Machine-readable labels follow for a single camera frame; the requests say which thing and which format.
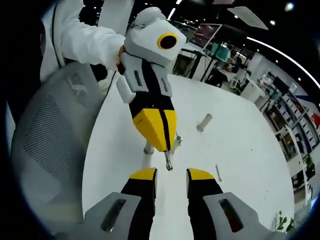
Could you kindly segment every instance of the computer screen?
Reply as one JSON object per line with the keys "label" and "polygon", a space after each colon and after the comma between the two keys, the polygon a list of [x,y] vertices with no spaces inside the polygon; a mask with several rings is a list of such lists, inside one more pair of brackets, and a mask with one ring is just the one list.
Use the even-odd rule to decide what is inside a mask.
{"label": "computer screen", "polygon": [[221,24],[201,24],[193,34],[190,43],[204,49],[221,26]]}

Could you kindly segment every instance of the metal hook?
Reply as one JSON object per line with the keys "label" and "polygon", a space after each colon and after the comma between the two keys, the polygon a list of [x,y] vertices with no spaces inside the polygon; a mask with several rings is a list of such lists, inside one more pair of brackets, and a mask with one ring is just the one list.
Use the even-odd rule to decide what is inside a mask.
{"label": "metal hook", "polygon": [[171,171],[173,169],[173,166],[172,166],[172,163],[171,163],[171,160],[170,160],[170,154],[169,154],[168,151],[165,151],[164,155],[165,155],[165,161],[166,161],[166,169],[168,171]]}

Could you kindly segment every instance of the gray chair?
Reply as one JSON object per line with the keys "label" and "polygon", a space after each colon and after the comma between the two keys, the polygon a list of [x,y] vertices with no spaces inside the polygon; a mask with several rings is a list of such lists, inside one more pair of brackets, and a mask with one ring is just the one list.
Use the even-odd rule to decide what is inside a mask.
{"label": "gray chair", "polygon": [[35,93],[16,126],[11,160],[31,210],[52,233],[83,222],[82,176],[103,103],[89,64],[72,62]]}

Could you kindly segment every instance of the chair backrest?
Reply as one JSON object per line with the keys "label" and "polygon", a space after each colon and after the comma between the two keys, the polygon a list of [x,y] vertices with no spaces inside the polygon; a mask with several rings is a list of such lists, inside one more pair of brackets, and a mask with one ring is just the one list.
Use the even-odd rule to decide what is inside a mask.
{"label": "chair backrest", "polygon": [[103,95],[89,64],[72,62],[43,83],[12,139],[11,160],[26,201],[51,233],[80,223],[82,176]]}

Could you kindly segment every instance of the white sleeve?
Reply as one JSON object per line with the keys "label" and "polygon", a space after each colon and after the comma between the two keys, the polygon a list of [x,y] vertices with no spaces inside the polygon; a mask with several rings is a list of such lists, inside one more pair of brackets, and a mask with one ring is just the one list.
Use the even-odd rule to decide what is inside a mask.
{"label": "white sleeve", "polygon": [[79,21],[83,0],[65,0],[61,28],[61,51],[65,58],[80,63],[103,64],[116,70],[118,53],[125,37],[110,28],[89,26]]}

